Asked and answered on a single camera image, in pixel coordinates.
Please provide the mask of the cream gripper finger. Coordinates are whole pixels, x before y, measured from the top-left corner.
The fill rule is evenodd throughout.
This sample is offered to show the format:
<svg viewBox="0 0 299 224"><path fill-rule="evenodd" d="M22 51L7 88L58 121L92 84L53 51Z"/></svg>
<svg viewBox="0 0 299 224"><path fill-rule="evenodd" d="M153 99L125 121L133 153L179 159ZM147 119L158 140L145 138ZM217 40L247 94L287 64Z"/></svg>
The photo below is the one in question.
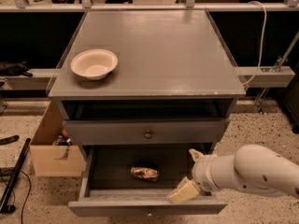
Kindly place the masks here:
<svg viewBox="0 0 299 224"><path fill-rule="evenodd" d="M200 187L193 179L185 176L178 186L167 195L170 203L183 203L200 194Z"/></svg>
<svg viewBox="0 0 299 224"><path fill-rule="evenodd" d="M195 150L195 149L193 149L193 148L191 148L191 149L189 150L189 153L191 154L191 156L192 156L192 160L193 160L194 162L198 162L198 161L204 156L204 154L203 154L202 152L200 152L200 151L198 151L198 150Z"/></svg>

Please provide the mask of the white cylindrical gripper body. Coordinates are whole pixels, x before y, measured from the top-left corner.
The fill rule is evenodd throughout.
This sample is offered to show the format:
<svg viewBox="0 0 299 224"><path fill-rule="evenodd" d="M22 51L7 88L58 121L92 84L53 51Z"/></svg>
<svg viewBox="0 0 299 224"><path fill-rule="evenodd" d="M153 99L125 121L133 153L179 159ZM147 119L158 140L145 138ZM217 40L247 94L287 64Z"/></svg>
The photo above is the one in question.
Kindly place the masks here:
<svg viewBox="0 0 299 224"><path fill-rule="evenodd" d="M201 155L196 157L192 168L192 178L205 192L217 191L219 188L212 178L211 166L215 155Z"/></svg>

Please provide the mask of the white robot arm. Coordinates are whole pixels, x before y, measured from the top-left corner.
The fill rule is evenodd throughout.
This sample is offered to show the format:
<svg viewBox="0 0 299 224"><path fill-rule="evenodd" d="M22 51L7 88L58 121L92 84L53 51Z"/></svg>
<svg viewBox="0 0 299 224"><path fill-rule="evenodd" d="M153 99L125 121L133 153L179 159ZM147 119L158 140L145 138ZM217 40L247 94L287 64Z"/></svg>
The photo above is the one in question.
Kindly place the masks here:
<svg viewBox="0 0 299 224"><path fill-rule="evenodd" d="M194 161L192 179L185 176L167 200L183 203L201 191L222 189L267 196L299 198L299 166L275 151L259 146L242 146L234 155L204 155L190 149Z"/></svg>

